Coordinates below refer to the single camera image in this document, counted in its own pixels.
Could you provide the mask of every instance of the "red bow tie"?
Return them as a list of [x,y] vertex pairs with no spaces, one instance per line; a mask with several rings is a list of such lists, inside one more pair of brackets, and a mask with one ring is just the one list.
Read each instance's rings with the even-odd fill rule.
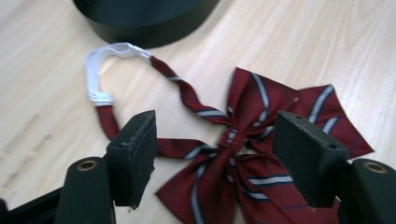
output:
[[[158,139],[159,155],[193,161],[158,192],[183,223],[233,223],[240,205],[247,223],[337,223],[337,203],[312,209],[272,151],[278,110],[306,117],[349,149],[349,158],[373,150],[347,119],[333,86],[296,91],[271,79],[236,68],[227,115],[202,105],[190,84],[164,62],[151,65],[180,87],[183,104],[197,116],[228,129],[216,147],[192,139]],[[118,125],[111,105],[97,106],[112,139]],[[241,148],[255,151],[241,154]]]

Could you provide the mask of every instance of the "wooden table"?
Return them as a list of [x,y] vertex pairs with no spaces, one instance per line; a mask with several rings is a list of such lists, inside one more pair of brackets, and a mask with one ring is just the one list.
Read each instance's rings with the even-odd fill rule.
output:
[[[150,52],[223,111],[236,66],[294,89],[331,83],[376,150],[366,157],[396,168],[395,22],[393,0],[221,1],[194,33]],[[71,0],[0,0],[0,28],[0,197],[14,208],[59,188],[74,161],[105,154],[84,58],[106,42]],[[108,59],[101,74],[121,124],[155,109],[160,137],[217,142],[222,127],[194,117],[140,60]],[[154,192],[186,164],[156,159],[141,206],[117,209],[118,222],[176,223]]]

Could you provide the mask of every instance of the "striped fabric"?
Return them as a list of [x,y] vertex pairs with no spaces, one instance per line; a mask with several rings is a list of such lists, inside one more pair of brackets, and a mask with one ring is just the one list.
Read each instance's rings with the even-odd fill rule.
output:
[[[350,158],[373,151],[347,119],[333,86],[296,91],[236,68],[225,115],[202,105],[191,85],[164,62],[151,57],[151,63],[180,87],[181,101],[188,109],[229,127],[216,147],[193,139],[158,139],[160,156],[191,160],[157,192],[181,222],[231,224],[237,204],[246,223],[338,222],[337,204],[328,209],[310,208],[272,152],[278,110],[308,118],[348,147]],[[109,109],[100,112],[102,124],[116,125]],[[116,129],[110,130],[106,133],[114,134]],[[256,153],[240,155],[242,147]]]

